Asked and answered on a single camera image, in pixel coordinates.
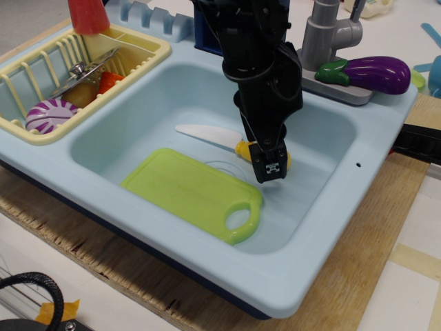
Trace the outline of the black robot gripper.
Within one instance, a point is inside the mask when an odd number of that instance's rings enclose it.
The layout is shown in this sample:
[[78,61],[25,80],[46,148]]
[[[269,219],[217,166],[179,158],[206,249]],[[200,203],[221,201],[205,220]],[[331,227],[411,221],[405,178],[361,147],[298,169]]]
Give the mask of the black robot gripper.
[[224,75],[238,85],[247,138],[258,144],[249,146],[256,180],[284,179],[284,122],[302,108],[301,64],[285,40],[289,2],[200,1],[199,11],[220,45]]

